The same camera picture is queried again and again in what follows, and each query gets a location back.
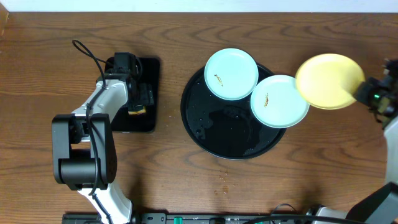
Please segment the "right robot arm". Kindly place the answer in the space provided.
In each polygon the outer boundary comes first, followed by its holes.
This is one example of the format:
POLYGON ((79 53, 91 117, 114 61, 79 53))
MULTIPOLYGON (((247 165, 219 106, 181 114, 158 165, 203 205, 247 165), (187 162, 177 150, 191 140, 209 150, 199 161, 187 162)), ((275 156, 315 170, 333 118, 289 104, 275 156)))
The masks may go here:
POLYGON ((397 218, 397 60, 387 60, 382 80, 360 84, 354 98, 382 124, 387 144, 386 184, 357 203, 346 218, 363 223, 392 223, 397 218))

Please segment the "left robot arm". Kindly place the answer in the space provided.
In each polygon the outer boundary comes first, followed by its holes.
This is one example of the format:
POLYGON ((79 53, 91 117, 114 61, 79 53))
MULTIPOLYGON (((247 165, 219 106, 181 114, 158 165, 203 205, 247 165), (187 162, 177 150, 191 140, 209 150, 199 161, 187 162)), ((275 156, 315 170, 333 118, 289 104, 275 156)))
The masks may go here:
POLYGON ((155 129, 160 60, 117 52, 106 61, 89 98, 52 120, 53 174, 59 184, 86 197, 96 216, 64 218, 72 223, 137 223, 133 203, 116 181, 113 132, 155 129))

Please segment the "green and yellow sponge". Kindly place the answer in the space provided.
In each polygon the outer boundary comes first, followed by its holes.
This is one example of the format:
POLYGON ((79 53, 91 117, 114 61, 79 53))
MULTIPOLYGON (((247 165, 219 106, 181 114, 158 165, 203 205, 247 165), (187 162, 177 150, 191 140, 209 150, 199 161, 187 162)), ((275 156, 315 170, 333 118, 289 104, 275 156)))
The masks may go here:
POLYGON ((128 114, 132 116, 145 114, 145 113, 146 113, 146 107, 142 105, 138 106, 137 108, 128 109, 128 114))

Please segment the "light blue plate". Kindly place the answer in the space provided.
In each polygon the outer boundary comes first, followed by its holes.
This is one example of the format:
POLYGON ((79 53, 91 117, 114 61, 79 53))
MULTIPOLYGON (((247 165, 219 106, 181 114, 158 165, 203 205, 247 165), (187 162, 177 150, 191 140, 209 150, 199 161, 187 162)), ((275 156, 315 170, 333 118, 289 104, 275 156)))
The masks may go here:
POLYGON ((207 61, 204 70, 208 89, 218 98, 235 101, 247 97, 256 87, 259 71, 255 60, 245 51, 222 49, 207 61))

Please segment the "yellow plate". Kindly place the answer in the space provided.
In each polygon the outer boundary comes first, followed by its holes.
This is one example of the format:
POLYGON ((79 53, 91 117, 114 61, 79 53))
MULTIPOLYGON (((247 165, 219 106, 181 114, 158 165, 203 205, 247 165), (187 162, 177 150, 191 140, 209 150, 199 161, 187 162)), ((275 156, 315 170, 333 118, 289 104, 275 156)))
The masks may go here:
POLYGON ((306 60, 295 74, 296 87, 311 106, 338 110, 352 105, 365 81, 363 69, 340 54, 320 54, 306 60))

